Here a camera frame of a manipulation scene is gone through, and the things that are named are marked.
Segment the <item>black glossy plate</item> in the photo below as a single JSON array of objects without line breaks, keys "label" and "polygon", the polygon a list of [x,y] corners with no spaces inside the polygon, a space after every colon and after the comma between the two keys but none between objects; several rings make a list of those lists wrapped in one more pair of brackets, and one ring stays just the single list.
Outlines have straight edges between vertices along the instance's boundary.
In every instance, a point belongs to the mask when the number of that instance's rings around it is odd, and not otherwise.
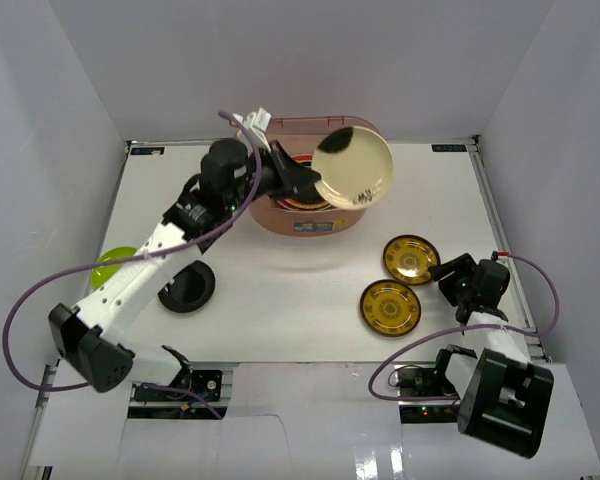
[{"label": "black glossy plate", "polygon": [[[309,168],[311,166],[312,163],[312,155],[311,154],[301,154],[301,155],[296,155],[293,157],[293,160],[298,163],[299,165]],[[288,198],[283,198],[283,199],[294,199],[297,201],[302,201],[302,202],[316,202],[316,201],[320,201],[320,200],[324,200],[316,191],[316,189],[314,187],[312,187],[309,190],[306,191],[302,191],[299,194],[292,196],[292,197],[288,197]]]}]

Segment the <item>woven bamboo plate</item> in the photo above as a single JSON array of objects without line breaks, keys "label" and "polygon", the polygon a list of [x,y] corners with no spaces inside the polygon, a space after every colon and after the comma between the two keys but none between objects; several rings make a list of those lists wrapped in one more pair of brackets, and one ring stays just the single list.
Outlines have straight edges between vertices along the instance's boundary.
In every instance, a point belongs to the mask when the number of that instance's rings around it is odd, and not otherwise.
[{"label": "woven bamboo plate", "polygon": [[324,200],[316,202],[302,202],[294,199],[277,200],[277,204],[286,210],[294,211],[325,211],[333,210],[334,207]]}]

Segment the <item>yellow patterned plate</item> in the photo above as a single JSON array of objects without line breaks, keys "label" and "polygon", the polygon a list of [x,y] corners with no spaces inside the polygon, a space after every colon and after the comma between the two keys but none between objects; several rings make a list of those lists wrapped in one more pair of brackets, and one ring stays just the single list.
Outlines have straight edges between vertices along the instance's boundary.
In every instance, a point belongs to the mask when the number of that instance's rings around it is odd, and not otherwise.
[{"label": "yellow patterned plate", "polygon": [[399,235],[387,242],[382,261],[385,271],[408,285],[421,286],[432,281],[429,268],[440,264],[435,246],[417,235]]},{"label": "yellow patterned plate", "polygon": [[376,334],[398,338],[411,333],[422,316],[415,292],[396,280],[378,280],[361,294],[359,311],[363,322]]}]

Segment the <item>cream plate with black patch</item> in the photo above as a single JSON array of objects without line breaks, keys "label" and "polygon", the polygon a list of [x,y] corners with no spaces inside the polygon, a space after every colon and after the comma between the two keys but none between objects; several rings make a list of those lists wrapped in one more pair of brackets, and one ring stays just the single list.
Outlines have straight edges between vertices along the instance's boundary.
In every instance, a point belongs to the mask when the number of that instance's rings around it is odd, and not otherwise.
[{"label": "cream plate with black patch", "polygon": [[392,151],[384,138],[363,126],[338,129],[316,147],[311,169],[320,174],[317,193],[330,205],[349,211],[376,204],[391,188]]}]

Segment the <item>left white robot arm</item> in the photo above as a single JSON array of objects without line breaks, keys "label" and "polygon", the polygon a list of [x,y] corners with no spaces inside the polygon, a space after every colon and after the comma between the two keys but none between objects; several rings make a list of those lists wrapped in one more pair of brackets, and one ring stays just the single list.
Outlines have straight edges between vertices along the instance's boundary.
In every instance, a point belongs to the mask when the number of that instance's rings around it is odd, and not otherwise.
[{"label": "left white robot arm", "polygon": [[199,173],[185,183],[137,256],[76,305],[51,310],[60,356],[99,393],[129,381],[157,384],[171,399],[185,396],[192,378],[186,357],[167,346],[135,346],[125,340],[126,330],[172,279],[200,261],[252,200],[291,197],[320,178],[278,142],[269,149],[248,149],[236,139],[213,142]]}]

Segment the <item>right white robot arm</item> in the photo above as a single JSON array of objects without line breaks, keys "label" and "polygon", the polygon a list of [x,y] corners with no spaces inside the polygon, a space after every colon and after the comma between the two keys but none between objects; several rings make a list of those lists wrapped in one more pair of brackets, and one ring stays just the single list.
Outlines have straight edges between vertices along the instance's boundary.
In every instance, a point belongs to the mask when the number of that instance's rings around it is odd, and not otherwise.
[{"label": "right white robot arm", "polygon": [[498,255],[476,262],[463,254],[428,268],[461,327],[463,345],[439,351],[431,374],[441,397],[459,396],[458,431],[530,459],[538,452],[554,386],[516,344],[499,303],[510,271]]}]

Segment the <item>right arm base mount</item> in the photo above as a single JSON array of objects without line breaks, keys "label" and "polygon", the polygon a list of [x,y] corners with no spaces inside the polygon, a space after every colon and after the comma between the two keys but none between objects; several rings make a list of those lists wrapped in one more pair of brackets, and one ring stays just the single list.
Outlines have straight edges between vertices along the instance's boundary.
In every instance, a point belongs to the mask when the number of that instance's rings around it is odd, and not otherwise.
[{"label": "right arm base mount", "polygon": [[457,421],[460,400],[451,383],[434,367],[407,364],[389,374],[387,384],[401,398],[402,425],[451,424]]}]

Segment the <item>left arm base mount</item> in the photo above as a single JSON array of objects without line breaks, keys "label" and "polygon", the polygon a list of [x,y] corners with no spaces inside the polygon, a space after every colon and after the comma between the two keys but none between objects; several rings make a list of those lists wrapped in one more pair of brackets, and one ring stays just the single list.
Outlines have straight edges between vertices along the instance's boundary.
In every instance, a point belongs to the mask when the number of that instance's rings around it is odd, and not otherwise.
[{"label": "left arm base mount", "polygon": [[144,420],[220,420],[227,412],[232,392],[232,373],[228,370],[193,370],[179,385],[205,400],[218,414],[207,409],[191,395],[134,386],[127,417]]}]

